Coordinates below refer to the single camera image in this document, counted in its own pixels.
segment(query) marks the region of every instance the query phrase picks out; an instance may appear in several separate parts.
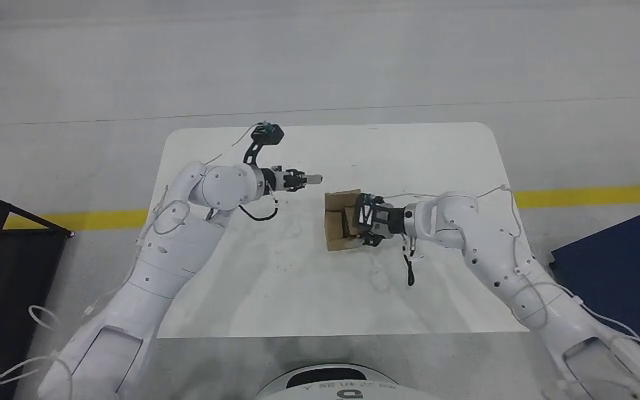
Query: black frame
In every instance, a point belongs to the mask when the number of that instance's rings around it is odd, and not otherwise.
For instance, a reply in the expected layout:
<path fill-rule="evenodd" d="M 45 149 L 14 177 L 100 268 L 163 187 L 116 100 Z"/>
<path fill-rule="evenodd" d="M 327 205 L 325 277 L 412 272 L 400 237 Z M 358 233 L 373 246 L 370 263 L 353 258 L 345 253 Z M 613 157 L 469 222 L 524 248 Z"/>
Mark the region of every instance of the black frame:
<path fill-rule="evenodd" d="M 4 229 L 10 214 L 43 228 Z M 66 241 L 74 233 L 2 200 L 0 228 L 0 371 L 5 371 L 27 357 L 37 327 L 27 308 L 45 304 Z M 22 369 L 7 378 L 20 373 Z M 17 384 L 15 381 L 0 386 L 0 398 L 13 398 Z"/>

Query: gray floor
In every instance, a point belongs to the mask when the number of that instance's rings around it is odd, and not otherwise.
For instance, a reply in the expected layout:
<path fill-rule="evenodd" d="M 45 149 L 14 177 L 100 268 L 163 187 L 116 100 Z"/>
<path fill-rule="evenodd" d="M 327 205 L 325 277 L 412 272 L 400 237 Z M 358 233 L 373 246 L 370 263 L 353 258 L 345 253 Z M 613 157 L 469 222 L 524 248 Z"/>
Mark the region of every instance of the gray floor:
<path fill-rule="evenodd" d="M 250 399 L 310 360 L 365 365 L 443 400 L 542 400 L 554 377 L 526 333 L 163 339 L 141 397 Z"/>
<path fill-rule="evenodd" d="M 516 190 L 637 185 L 638 37 L 633 1 L 0 0 L 0 197 L 146 208 L 172 131 L 262 119 L 478 121 Z M 522 217 L 545 254 L 639 212 Z M 33 354 L 121 279 L 135 234 L 70 242 L 47 304 L 65 325 Z"/>

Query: gray line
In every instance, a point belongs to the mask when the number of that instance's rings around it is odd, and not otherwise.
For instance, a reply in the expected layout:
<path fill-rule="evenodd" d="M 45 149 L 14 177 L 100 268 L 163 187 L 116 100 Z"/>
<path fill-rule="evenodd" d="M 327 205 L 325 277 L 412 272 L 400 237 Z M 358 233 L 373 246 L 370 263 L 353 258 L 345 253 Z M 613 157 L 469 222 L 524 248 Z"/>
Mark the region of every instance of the gray line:
<path fill-rule="evenodd" d="M 238 115 L 261 115 L 261 114 L 292 114 L 292 113 L 299 113 L 299 112 L 316 112 L 316 111 L 349 111 L 349 110 L 357 111 L 357 110 L 383 110 L 383 109 L 393 109 L 393 108 L 427 108 L 427 107 L 483 106 L 483 105 L 508 105 L 508 104 L 567 103 L 567 102 L 584 102 L 584 101 L 637 100 L 639 98 L 640 97 L 638 96 L 620 96 L 620 97 L 590 97 L 590 98 L 568 98 L 568 99 L 546 99 L 546 100 L 471 101 L 471 102 L 463 102 L 463 103 L 408 104 L 408 105 L 391 105 L 391 106 L 308 108 L 308 109 L 295 109 L 295 110 L 241 111 L 241 112 L 233 112 L 233 113 L 167 115 L 167 116 L 140 117 L 140 118 L 112 118 L 112 119 L 106 118 L 106 119 L 51 121 L 51 122 L 7 122 L 7 123 L 0 123 L 0 126 L 153 121 L 153 120 L 160 120 L 160 119 L 232 117 L 232 116 L 238 116 Z"/>

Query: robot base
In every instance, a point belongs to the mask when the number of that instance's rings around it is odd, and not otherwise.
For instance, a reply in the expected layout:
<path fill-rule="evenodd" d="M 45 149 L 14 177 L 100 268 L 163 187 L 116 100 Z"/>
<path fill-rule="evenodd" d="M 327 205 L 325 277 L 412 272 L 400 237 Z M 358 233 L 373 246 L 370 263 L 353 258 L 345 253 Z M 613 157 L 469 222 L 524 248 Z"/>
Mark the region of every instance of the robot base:
<path fill-rule="evenodd" d="M 399 386 L 381 372 L 354 364 L 322 364 L 299 368 L 271 381 L 256 396 L 263 400 L 402 398 L 438 400 Z"/>

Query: white table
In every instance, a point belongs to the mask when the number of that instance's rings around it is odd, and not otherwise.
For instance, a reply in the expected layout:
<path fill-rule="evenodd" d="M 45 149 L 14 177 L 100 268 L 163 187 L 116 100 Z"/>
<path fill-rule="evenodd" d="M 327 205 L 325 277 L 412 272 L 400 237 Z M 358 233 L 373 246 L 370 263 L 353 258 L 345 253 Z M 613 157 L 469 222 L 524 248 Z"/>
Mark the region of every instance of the white table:
<path fill-rule="evenodd" d="M 152 205 L 190 160 L 225 151 L 241 162 L 251 139 L 229 149 L 246 128 L 185 129 L 165 144 Z M 360 188 L 380 195 L 462 190 L 482 193 L 508 183 L 493 133 L 477 123 L 283 127 L 278 146 L 258 165 L 319 173 L 324 182 L 278 193 L 267 222 L 237 212 L 207 265 L 179 293 L 159 337 L 412 334 L 524 331 L 508 308 L 464 265 L 459 251 L 420 243 L 423 260 L 407 271 L 399 240 L 378 248 L 328 252 L 323 194 Z M 402 206 L 410 197 L 393 199 Z M 510 196 L 480 199 L 480 211 L 516 231 Z M 270 199 L 248 208 L 272 210 Z M 193 207 L 194 212 L 206 213 Z"/>

